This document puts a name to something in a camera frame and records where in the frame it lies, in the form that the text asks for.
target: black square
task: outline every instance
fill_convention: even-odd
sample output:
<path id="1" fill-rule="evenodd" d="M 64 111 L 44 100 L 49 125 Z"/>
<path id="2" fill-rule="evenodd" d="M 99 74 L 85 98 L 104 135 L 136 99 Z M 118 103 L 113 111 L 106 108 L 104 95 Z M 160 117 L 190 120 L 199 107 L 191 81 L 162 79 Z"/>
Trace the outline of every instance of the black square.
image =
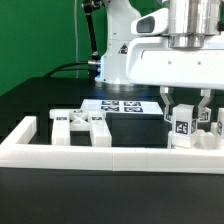
<path id="1" fill-rule="evenodd" d="M 102 101 L 102 105 L 104 106 L 118 106 L 119 105 L 119 101 L 117 100 L 103 100 Z"/>
<path id="2" fill-rule="evenodd" d="M 188 135 L 188 123 L 185 121 L 176 121 L 176 133 Z"/>
<path id="3" fill-rule="evenodd" d="M 124 106 L 126 106 L 126 107 L 140 107 L 141 106 L 141 102 L 138 102 L 138 101 L 127 101 L 127 102 L 124 102 Z"/>
<path id="4" fill-rule="evenodd" d="M 102 117 L 92 117 L 93 121 L 102 121 L 103 118 Z"/>
<path id="5" fill-rule="evenodd" d="M 193 120 L 191 123 L 191 134 L 194 133 L 197 129 L 197 121 Z"/>
<path id="6" fill-rule="evenodd" d="M 218 129 L 217 129 L 219 135 L 222 135 L 222 127 L 223 127 L 223 124 L 219 121 L 219 123 L 218 123 Z"/>

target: white robot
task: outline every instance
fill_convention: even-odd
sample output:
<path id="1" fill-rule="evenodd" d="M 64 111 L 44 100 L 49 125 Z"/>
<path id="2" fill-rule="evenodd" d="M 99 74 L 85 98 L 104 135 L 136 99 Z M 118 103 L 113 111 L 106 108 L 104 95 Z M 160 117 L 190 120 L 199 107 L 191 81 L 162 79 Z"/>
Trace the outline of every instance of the white robot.
<path id="1" fill-rule="evenodd" d="M 169 9 L 164 7 L 143 18 L 128 0 L 87 3 L 90 13 L 101 4 L 108 13 L 108 50 L 96 81 L 160 86 L 165 119 L 173 127 L 168 149 L 113 148 L 106 112 L 52 110 L 52 145 L 28 145 L 37 125 L 36 117 L 26 117 L 1 144 L 0 166 L 224 174 L 224 109 L 219 110 L 211 132 L 197 130 L 198 122 L 209 121 L 211 111 L 206 106 L 212 90 L 224 87 L 220 75 L 224 58 L 221 0 L 163 1 L 164 6 L 169 3 Z M 141 37 L 133 39 L 136 34 Z M 93 52 L 93 56 L 97 60 L 98 53 Z M 172 108 L 170 87 L 200 88 L 204 98 L 198 106 L 181 104 Z M 90 131 L 93 147 L 70 146 L 70 131 L 76 130 Z"/>
<path id="2" fill-rule="evenodd" d="M 206 106 L 212 90 L 224 89 L 221 4 L 221 0 L 163 0 L 166 7 L 132 23 L 132 33 L 141 37 L 129 46 L 127 76 L 133 84 L 160 86 L 165 120 L 172 123 L 169 148 L 224 148 L 223 109 L 211 133 L 197 130 L 198 122 L 210 120 Z M 172 109 L 170 87 L 200 88 L 204 98 L 196 107 Z"/>

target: white plastic piece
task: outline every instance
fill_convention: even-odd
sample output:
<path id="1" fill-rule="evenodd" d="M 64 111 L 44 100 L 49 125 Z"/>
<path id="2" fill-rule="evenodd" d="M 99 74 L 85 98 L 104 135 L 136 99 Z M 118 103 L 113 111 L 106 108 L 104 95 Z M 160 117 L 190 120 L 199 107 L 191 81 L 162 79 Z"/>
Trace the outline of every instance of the white plastic piece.
<path id="1" fill-rule="evenodd" d="M 69 111 L 55 110 L 51 143 L 52 145 L 70 145 Z"/>
<path id="2" fill-rule="evenodd" d="M 26 116 L 1 145 L 28 144 L 37 131 L 36 117 Z"/>
<path id="3" fill-rule="evenodd" d="M 85 99 L 81 110 L 102 110 L 105 113 L 163 114 L 157 102 Z"/>
<path id="4" fill-rule="evenodd" d="M 146 171 L 146 168 L 147 150 L 129 148 L 114 152 L 114 171 Z"/>
<path id="5" fill-rule="evenodd" d="M 150 13 L 140 19 L 135 20 L 131 24 L 131 32 L 135 35 L 140 36 L 155 36 L 164 33 L 164 31 L 168 28 L 168 15 L 169 10 L 167 8 L 159 9 L 156 12 Z M 138 32 L 138 24 L 143 20 L 154 20 L 154 29 L 151 33 L 139 33 Z"/>
<path id="6" fill-rule="evenodd" d="M 224 151 L 1 145 L 0 167 L 224 174 Z"/>
<path id="7" fill-rule="evenodd" d="M 90 125 L 87 122 L 88 113 L 82 113 L 82 111 L 74 112 L 70 119 L 70 131 L 89 131 Z"/>
<path id="8" fill-rule="evenodd" d="M 224 108 L 219 109 L 216 129 L 216 148 L 224 149 Z"/>
<path id="9" fill-rule="evenodd" d="M 215 149 L 216 136 L 211 132 L 205 132 L 204 130 L 197 131 L 197 145 L 199 149 Z"/>
<path id="10" fill-rule="evenodd" d="M 216 135 L 217 133 L 217 122 L 212 122 L 211 123 L 211 130 L 210 132 L 213 134 L 213 135 Z"/>
<path id="11" fill-rule="evenodd" d="M 94 147 L 111 147 L 112 137 L 102 112 L 90 111 L 90 138 Z"/>
<path id="12" fill-rule="evenodd" d="M 173 108 L 172 145 L 191 148 L 197 142 L 197 120 L 192 118 L 194 106 L 180 104 Z"/>

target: table surface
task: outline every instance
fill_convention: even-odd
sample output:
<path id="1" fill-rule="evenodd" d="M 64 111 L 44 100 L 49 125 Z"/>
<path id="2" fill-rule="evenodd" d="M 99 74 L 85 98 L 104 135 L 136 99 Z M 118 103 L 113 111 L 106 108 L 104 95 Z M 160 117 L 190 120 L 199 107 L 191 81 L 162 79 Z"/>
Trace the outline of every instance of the table surface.
<path id="1" fill-rule="evenodd" d="M 38 118 L 35 144 L 50 144 L 50 109 L 80 108 L 83 99 L 157 101 L 157 87 L 134 92 L 96 88 L 88 80 L 32 78 L 0 97 L 1 141 L 26 115 Z M 198 104 L 199 90 L 177 89 L 177 103 Z M 212 119 L 224 106 L 211 103 Z M 166 147 L 161 115 L 108 114 L 113 146 Z M 90 145 L 87 133 L 73 144 Z M 224 223 L 223 175 L 0 169 L 0 223 Z"/>

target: white block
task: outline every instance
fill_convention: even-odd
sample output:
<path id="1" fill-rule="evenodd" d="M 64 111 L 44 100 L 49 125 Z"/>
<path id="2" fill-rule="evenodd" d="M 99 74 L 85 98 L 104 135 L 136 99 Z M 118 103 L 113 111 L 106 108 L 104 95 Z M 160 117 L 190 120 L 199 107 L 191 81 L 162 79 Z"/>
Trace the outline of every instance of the white block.
<path id="1" fill-rule="evenodd" d="M 224 149 L 224 108 L 219 109 L 216 129 L 216 148 Z"/>
<path id="2" fill-rule="evenodd" d="M 147 153 L 146 150 L 130 150 L 114 152 L 114 171 L 146 171 Z"/>
<path id="3" fill-rule="evenodd" d="M 197 142 L 197 120 L 193 119 L 192 105 L 180 104 L 173 108 L 172 145 L 191 148 Z"/>
<path id="4" fill-rule="evenodd" d="M 7 144 L 28 144 L 37 131 L 36 117 L 27 116 L 12 133 L 2 142 L 2 145 Z"/>
<path id="5" fill-rule="evenodd" d="M 70 145 L 69 111 L 55 110 L 51 144 Z"/>
<path id="6" fill-rule="evenodd" d="M 105 121 L 104 115 L 99 111 L 90 111 L 90 138 L 94 147 L 111 147 L 112 137 Z"/>
<path id="7" fill-rule="evenodd" d="M 200 149 L 215 149 L 216 136 L 211 132 L 205 132 L 204 130 L 197 131 L 197 145 Z"/>
<path id="8" fill-rule="evenodd" d="M 216 135 L 217 133 L 217 122 L 212 122 L 211 123 L 211 130 L 210 132 L 213 134 L 213 135 Z"/>

